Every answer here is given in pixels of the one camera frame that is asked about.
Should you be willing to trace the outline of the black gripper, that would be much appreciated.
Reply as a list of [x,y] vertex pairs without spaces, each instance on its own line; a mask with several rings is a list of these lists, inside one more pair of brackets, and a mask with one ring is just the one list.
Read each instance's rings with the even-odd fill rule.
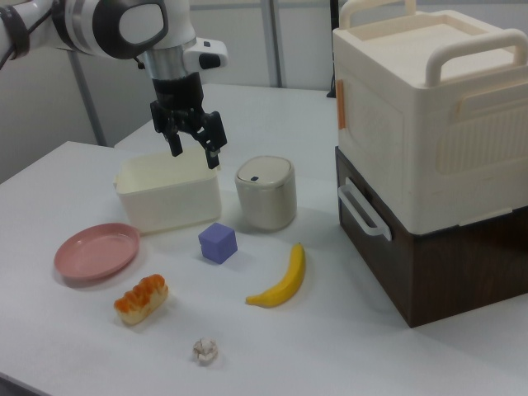
[[183,152],[178,131],[195,133],[205,150],[209,169],[219,166],[219,153],[228,142],[218,111],[204,113],[203,89],[198,72],[175,80],[153,80],[156,100],[150,103],[154,129],[163,133],[171,155]]

